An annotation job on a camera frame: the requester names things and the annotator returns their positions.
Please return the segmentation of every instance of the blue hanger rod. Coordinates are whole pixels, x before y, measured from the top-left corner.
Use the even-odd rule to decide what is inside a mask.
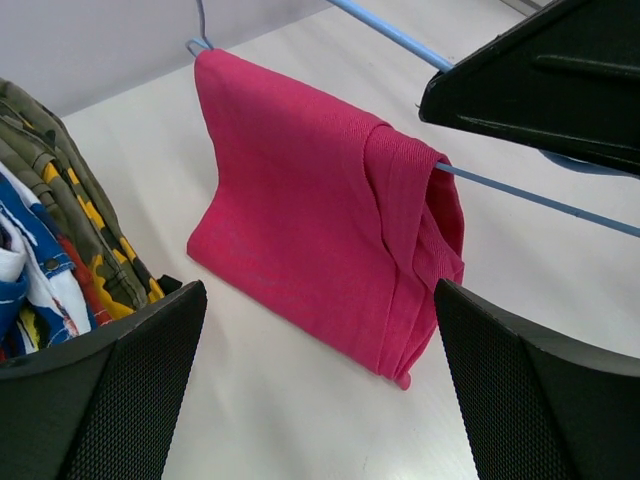
[[[436,164],[436,168],[438,170],[451,173],[458,177],[466,178],[467,180],[471,180],[472,182],[479,183],[486,187],[500,190],[501,192],[505,192],[524,200],[528,200],[529,202],[537,203],[538,205],[543,205],[553,210],[557,210],[558,212],[581,218],[583,220],[586,220],[587,222],[595,223],[597,225],[601,225],[603,227],[607,227],[612,230],[616,230],[618,232],[626,233],[627,235],[640,238],[640,228],[634,227],[633,225],[618,222],[617,220],[612,220],[611,218],[603,217],[602,215],[597,215],[595,213],[587,212],[586,210],[572,207],[571,205],[567,205],[566,203],[557,202],[555,200],[551,200],[550,198],[536,195],[535,193],[527,192],[526,190],[521,190],[519,188],[512,187],[511,185],[507,185],[496,180],[491,180],[490,178],[476,175],[475,173],[460,170],[459,168],[452,167],[451,165],[438,163]]]
[[[453,64],[446,58],[438,55],[433,50],[428,49],[420,42],[414,40],[406,33],[398,30],[393,25],[385,22],[379,17],[376,17],[373,13],[367,9],[355,4],[349,0],[328,0],[329,3],[334,4],[336,7],[344,10],[352,17],[357,18],[362,23],[373,28],[376,32],[381,33],[389,40],[397,43],[405,50],[409,50],[411,53],[421,58],[429,65],[437,68],[441,72],[448,72],[453,68]]]
[[[207,15],[204,11],[203,0],[196,0],[196,5],[198,7],[198,20],[200,22],[200,38],[192,38],[185,43],[187,50],[189,50],[189,53],[194,57],[198,56],[198,54],[193,50],[194,45],[197,45],[203,50],[213,50],[213,44],[207,38]]]

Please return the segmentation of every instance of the camouflage fabric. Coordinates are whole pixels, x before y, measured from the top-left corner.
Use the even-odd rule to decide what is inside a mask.
[[[70,238],[92,272],[100,301],[109,314],[122,318],[162,298],[162,290],[144,265],[140,267],[119,227],[117,237],[89,199],[75,170],[64,167],[60,159],[66,156],[53,144],[52,135],[40,133],[3,98],[2,85],[0,81],[0,161],[38,196]],[[113,212],[110,203],[106,210]],[[112,220],[117,224],[115,215]]]
[[[85,212],[91,214],[92,220],[101,225],[101,233],[107,242],[112,247],[118,246],[117,250],[124,252],[125,257],[131,262],[149,302],[153,303],[163,298],[162,289],[122,233],[111,202],[80,155],[62,121],[20,87],[2,79],[0,98],[5,98],[7,104],[49,140],[55,157],[60,162],[60,168],[65,170],[65,180],[72,186]]]

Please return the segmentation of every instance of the white wall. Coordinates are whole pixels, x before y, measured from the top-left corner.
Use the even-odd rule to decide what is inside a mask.
[[[216,46],[254,38],[324,0],[205,0]],[[0,0],[0,77],[60,115],[183,66],[195,0]]]

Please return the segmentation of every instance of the hook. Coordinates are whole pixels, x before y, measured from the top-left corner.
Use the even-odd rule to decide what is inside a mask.
[[[204,4],[202,0],[196,0],[196,5],[198,6],[198,18],[200,20],[200,38],[192,38],[188,42],[185,43],[185,47],[189,50],[189,53],[194,57],[197,54],[193,50],[193,45],[197,45],[201,47],[203,50],[213,50],[213,44],[207,38],[207,28],[206,28],[206,16],[204,12]]]

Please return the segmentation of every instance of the white surface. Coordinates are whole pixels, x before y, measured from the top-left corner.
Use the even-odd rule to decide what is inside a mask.
[[[228,47],[327,7],[324,0],[204,0]],[[187,65],[195,0],[0,0],[0,76],[60,114]]]
[[[495,0],[361,3],[454,61],[522,18]],[[567,172],[534,150],[421,124],[414,104],[434,70],[338,9],[233,52],[378,114],[458,167],[640,225],[637,181]],[[402,392],[187,258],[187,238],[217,184],[191,68],[66,122],[151,270],[207,286],[207,320],[166,479],[475,477],[437,335]],[[465,180],[458,186],[467,288],[640,357],[640,241]]]

